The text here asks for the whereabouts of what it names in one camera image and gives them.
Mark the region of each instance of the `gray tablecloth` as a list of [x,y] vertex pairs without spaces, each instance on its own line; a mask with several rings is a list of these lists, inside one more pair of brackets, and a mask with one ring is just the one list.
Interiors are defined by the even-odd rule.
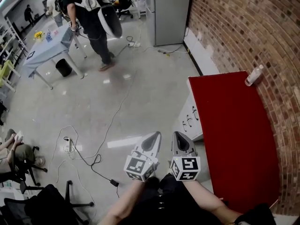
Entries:
[[38,66],[69,50],[73,39],[70,27],[68,24],[65,24],[59,27],[58,31],[58,34],[52,38],[52,41],[47,42],[45,38],[42,42],[36,42],[28,53],[27,57],[34,52],[33,56],[29,59],[26,58],[23,63],[24,72],[28,77],[34,76],[34,71]]

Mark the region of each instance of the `red tabletop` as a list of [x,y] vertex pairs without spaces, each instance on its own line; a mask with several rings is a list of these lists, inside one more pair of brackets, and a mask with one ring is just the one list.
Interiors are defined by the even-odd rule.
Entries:
[[246,72],[190,77],[214,193],[244,213],[279,195],[279,168],[269,119]]

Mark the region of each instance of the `man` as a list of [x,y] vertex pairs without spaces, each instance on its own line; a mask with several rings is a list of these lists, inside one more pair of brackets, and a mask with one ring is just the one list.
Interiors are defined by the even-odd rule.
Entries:
[[47,0],[47,8],[48,8],[48,12],[47,14],[52,15],[54,21],[56,22],[56,25],[58,27],[62,26],[62,18],[64,17],[64,19],[69,22],[70,19],[68,19],[67,17],[65,17],[61,11],[56,11],[55,9],[55,0]]
[[27,8],[24,11],[24,17],[25,17],[25,21],[30,22],[31,26],[33,26],[34,22],[33,22],[31,14],[33,14],[33,11],[31,10],[30,5],[28,4]]
[[242,215],[229,209],[199,182],[176,181],[170,173],[160,182],[155,177],[145,183],[134,180],[100,224],[276,225],[266,204]]
[[43,157],[35,158],[32,148],[23,144],[22,141],[15,139],[16,133],[10,129],[7,133],[5,142],[0,145],[0,173],[8,173],[11,171],[12,150],[15,151],[15,158],[23,162],[29,160],[36,166],[43,166],[45,159]]
[[93,50],[101,56],[103,64],[100,66],[99,71],[103,72],[114,66],[114,62],[112,60],[114,55],[108,50],[106,32],[103,29],[98,17],[98,11],[100,8],[89,12],[85,8],[75,5],[75,2],[82,3],[82,0],[63,1],[64,6],[67,7],[67,12],[71,19],[71,29],[73,31],[77,30],[77,18],[80,24],[83,26],[84,32],[88,35],[90,39],[90,45],[92,46]]

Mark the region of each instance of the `white bottle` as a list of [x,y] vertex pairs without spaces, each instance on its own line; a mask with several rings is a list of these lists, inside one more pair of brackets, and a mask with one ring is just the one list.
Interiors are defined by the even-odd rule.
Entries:
[[263,65],[259,65],[259,67],[254,68],[252,73],[246,78],[245,84],[250,87],[262,73]]

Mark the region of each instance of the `trash can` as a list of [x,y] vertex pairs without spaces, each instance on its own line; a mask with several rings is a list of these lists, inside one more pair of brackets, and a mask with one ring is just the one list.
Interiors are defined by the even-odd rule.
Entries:
[[61,59],[56,63],[55,68],[60,72],[63,77],[68,76],[72,72],[72,68],[65,59]]

